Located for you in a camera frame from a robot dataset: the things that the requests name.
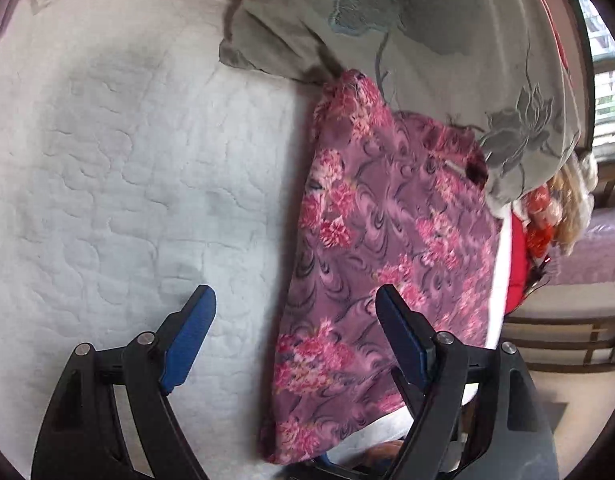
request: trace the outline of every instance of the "white mattress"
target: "white mattress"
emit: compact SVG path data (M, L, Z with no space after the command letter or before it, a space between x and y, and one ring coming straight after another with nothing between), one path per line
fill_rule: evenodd
M234 1L59 0L33 16L23 0L0 42L0 448L24 476L72 349L124 346L199 283L217 319L171 404L213 480L276 471L256 452L259 391L316 95L219 64ZM410 423L393 413L334 455Z

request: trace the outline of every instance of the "silver bolt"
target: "silver bolt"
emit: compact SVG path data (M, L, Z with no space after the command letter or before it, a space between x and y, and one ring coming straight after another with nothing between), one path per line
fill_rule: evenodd
M451 345L454 343L454 336L449 332L437 332L436 341L443 345Z
M506 353L506 354L516 354L517 348L516 345L514 343L511 343L509 341L504 341L503 343L501 343L501 349Z
M151 345L154 342L154 334L152 332L143 332L137 337L137 343L140 345Z
M81 343L74 349L74 353L76 355L87 355L90 351L90 346L88 343Z

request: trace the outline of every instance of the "gray cloth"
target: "gray cloth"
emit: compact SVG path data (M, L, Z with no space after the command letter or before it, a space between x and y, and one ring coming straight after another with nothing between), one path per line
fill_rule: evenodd
M393 110L472 126L494 205L545 183L579 136L541 0L243 0L220 60L316 83L356 68Z

